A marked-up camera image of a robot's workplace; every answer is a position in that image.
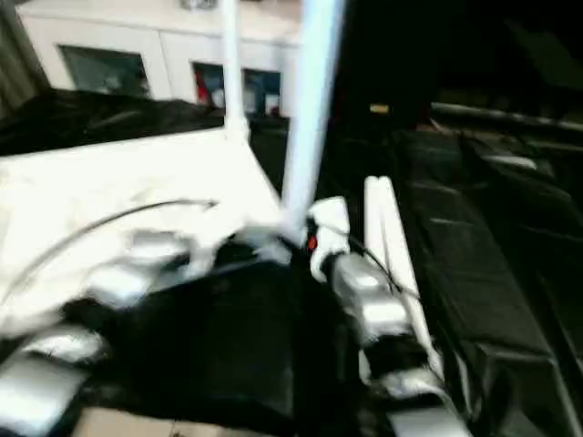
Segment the cable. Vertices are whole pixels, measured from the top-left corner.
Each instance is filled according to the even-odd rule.
[[[105,217],[98,221],[94,221],[93,223],[84,226],[83,228],[76,230],[72,234],[68,235],[64,239],[58,241],[55,245],[51,246],[44,252],[42,252],[38,257],[33,259],[27,266],[25,266],[21,272],[16,276],[16,278],[10,283],[8,286],[4,297],[2,298],[2,302],[0,303],[0,308],[4,307],[4,305],[8,302],[10,297],[26,288],[28,281],[36,275],[36,273],[48,262],[56,258],[59,254],[61,254],[64,250],[68,249],[73,243],[78,241],[79,239],[85,237],[86,235],[90,234],[91,232],[106,226],[109,223],[117,221],[127,216],[131,216],[137,214],[142,211],[150,210],[150,209],[157,209],[157,208],[164,208],[164,207],[171,207],[171,206],[203,206],[212,208],[217,205],[217,202],[213,200],[198,200],[198,199],[189,199],[189,198],[179,198],[174,200],[167,200],[164,202],[158,203],[150,203],[147,205],[142,205],[139,207],[126,209],[125,211],[118,212],[112,216]]]

